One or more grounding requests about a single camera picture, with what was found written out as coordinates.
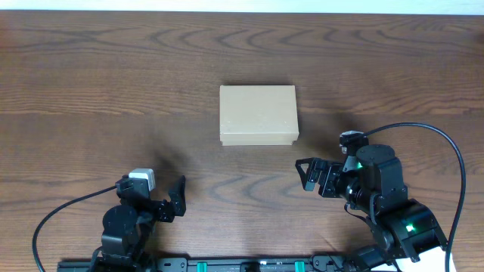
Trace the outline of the cardboard box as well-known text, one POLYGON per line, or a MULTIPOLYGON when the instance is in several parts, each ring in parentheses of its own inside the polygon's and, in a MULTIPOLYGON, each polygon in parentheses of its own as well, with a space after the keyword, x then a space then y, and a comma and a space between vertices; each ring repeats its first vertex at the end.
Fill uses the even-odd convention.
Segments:
POLYGON ((219 137, 224 146, 292 145, 299 137, 293 85, 222 85, 219 137))

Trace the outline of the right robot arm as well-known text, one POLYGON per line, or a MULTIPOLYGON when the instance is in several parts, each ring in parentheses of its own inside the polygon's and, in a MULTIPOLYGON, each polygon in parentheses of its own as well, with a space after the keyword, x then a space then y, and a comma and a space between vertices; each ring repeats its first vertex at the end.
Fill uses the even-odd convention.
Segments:
POLYGON ((364 212, 361 220, 369 226, 375 244, 347 256, 344 270, 370 271, 403 258, 417 263, 424 252, 448 249, 449 241, 435 215, 409 198, 402 164, 390 146, 359 147, 345 162, 298 159, 295 167, 304 190, 317 190, 323 198, 342 198, 346 211, 364 212))

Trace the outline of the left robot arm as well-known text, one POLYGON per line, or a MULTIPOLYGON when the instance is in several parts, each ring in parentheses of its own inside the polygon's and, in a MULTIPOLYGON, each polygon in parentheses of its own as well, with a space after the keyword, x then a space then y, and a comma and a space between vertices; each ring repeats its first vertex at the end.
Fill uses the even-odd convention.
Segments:
POLYGON ((186 177, 169 190, 169 200, 153 200, 148 181, 124 176, 116 182, 120 204, 103 217, 101 247, 92 256, 90 271, 157 271, 156 258, 144 248, 156 223, 173 222, 186 212, 186 177))

